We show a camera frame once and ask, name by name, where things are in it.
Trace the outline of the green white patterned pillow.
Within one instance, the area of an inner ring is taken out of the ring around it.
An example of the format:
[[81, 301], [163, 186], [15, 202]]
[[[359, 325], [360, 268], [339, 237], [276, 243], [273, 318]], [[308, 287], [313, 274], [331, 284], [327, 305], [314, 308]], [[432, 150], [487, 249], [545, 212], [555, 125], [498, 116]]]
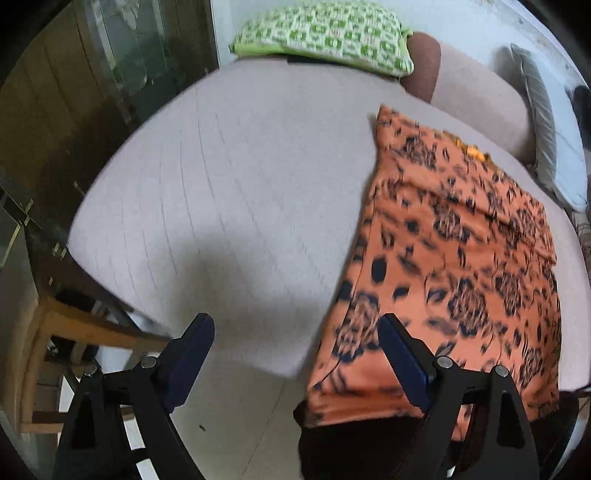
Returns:
[[290, 55], [404, 78], [415, 70], [412, 31], [394, 10], [369, 1], [281, 7], [246, 22], [229, 50], [239, 58]]

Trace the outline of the orange black floral garment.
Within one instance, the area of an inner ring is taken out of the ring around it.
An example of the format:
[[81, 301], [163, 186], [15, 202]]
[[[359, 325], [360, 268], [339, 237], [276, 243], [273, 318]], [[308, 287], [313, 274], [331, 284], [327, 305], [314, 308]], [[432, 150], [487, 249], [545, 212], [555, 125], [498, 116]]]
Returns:
[[527, 417], [559, 404], [557, 262], [541, 202], [489, 154], [381, 107], [377, 166], [329, 311], [304, 424], [419, 416], [384, 355], [396, 315], [459, 366], [506, 367]]

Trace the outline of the grey white pillow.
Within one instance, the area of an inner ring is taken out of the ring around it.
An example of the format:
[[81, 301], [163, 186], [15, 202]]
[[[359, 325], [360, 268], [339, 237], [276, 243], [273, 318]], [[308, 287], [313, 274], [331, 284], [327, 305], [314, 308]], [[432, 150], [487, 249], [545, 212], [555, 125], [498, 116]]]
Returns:
[[583, 142], [564, 86], [538, 57], [510, 46], [530, 104], [534, 124], [538, 182], [566, 208], [588, 210], [588, 174]]

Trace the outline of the pink brown bolster cushion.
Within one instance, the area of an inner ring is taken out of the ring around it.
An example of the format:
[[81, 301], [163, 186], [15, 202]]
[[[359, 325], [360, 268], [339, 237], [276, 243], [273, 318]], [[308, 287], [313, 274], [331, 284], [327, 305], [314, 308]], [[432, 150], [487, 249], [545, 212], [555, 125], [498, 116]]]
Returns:
[[451, 45], [415, 32], [408, 38], [414, 72], [407, 93], [477, 130], [524, 165], [535, 160], [527, 100], [497, 73]]

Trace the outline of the dark wooden glass cabinet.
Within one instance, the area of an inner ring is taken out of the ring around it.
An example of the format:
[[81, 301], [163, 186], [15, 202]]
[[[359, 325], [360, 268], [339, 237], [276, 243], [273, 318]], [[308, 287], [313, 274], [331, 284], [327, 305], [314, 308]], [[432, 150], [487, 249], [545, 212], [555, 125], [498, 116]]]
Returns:
[[1, 184], [68, 226], [125, 140], [218, 65], [207, 1], [5, 1]]

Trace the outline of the black furry object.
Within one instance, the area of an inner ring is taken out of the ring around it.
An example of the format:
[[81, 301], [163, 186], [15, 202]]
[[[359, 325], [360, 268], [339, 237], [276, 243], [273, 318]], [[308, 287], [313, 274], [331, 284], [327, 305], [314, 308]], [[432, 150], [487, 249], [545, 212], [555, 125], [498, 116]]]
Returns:
[[584, 85], [577, 86], [572, 93], [572, 105], [581, 131], [590, 134], [591, 93]]

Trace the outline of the wooden chair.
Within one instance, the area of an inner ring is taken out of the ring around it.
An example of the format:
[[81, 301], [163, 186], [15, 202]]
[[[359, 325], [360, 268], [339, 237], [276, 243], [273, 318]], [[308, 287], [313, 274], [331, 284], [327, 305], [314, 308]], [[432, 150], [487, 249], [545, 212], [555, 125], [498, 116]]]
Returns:
[[31, 318], [20, 320], [13, 329], [8, 357], [3, 407], [17, 432], [23, 434], [58, 434], [65, 414], [43, 411], [36, 402], [43, 371], [50, 369], [69, 380], [72, 388], [77, 378], [95, 366], [84, 361], [89, 347], [111, 347], [136, 353], [160, 352], [170, 339], [122, 326], [103, 317], [42, 295]]

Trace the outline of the pink quilted bed mattress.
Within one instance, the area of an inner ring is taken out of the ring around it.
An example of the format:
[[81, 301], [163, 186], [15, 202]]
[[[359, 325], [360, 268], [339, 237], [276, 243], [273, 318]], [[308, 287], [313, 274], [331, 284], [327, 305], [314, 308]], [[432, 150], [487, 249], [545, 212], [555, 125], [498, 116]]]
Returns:
[[144, 123], [85, 195], [73, 259], [173, 333], [199, 312], [224, 359], [277, 377], [311, 365], [376, 162], [381, 105], [488, 151], [542, 201], [558, 256], [560, 386], [590, 372], [590, 287], [566, 213], [509, 153], [396, 82], [281, 58], [235, 62]]

